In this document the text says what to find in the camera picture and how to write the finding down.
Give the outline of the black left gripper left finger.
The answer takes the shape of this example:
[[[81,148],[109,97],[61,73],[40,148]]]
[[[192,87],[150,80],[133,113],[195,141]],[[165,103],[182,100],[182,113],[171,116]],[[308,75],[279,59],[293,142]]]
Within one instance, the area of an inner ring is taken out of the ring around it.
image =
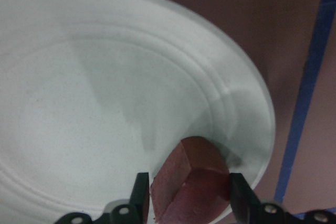
[[[149,173],[137,173],[129,203],[136,208],[141,223],[147,223],[150,205]]]

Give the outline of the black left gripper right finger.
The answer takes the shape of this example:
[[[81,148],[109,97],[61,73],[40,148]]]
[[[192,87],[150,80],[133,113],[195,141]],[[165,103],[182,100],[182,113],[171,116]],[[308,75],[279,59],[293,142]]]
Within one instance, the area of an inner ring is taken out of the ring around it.
[[[237,223],[257,223],[261,202],[241,173],[230,173],[230,205]]]

